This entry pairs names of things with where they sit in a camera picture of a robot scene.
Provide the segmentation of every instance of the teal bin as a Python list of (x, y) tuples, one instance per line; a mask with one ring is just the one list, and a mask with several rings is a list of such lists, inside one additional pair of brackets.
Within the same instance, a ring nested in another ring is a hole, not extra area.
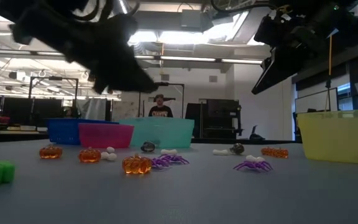
[(120, 124), (135, 126), (131, 146), (142, 146), (145, 141), (157, 144), (159, 148), (190, 147), (194, 120), (181, 118), (131, 118), (122, 119)]

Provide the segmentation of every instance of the plastic bin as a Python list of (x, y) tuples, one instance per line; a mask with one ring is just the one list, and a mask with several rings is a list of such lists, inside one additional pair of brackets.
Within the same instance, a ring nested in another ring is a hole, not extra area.
[(358, 163), (358, 110), (298, 114), (308, 159)]
[(48, 119), (48, 134), (50, 142), (57, 144), (80, 145), (78, 134), (79, 123), (91, 124), (117, 124), (109, 121), (96, 121), (74, 118), (51, 118)]
[(119, 122), (135, 126), (132, 146), (142, 146), (145, 141), (152, 141), (160, 148), (190, 147), (194, 129), (193, 120), (181, 118), (132, 118)]
[(134, 127), (124, 124), (85, 124), (78, 125), (80, 141), (84, 147), (126, 148), (131, 144)]

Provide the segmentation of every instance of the desk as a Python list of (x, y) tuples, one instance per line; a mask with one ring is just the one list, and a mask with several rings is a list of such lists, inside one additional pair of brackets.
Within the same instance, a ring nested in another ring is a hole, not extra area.
[[(40, 160), (47, 144), (0, 142), (0, 159), (16, 164), (14, 182), (0, 185), (0, 223), (358, 223), (358, 165), (309, 161), (301, 144), (279, 145), (290, 158), (266, 157), (269, 173), (233, 170), (245, 156), (212, 155), (231, 145), (192, 144), (179, 150), (189, 165), (129, 176), (121, 161), (135, 149), (80, 164), (80, 146)], [(246, 152), (259, 156), (261, 147)]]

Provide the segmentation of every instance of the pink bin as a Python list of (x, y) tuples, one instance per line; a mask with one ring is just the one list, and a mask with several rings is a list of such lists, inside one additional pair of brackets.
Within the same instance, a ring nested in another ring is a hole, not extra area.
[(134, 127), (124, 124), (78, 124), (81, 145), (93, 148), (126, 148), (131, 143)]

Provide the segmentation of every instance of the black t-shirt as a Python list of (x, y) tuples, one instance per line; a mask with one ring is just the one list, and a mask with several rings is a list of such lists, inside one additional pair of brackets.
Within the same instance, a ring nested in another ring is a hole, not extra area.
[(172, 118), (172, 110), (169, 108), (169, 106), (163, 105), (162, 107), (153, 106), (150, 109), (149, 116), (164, 116)]

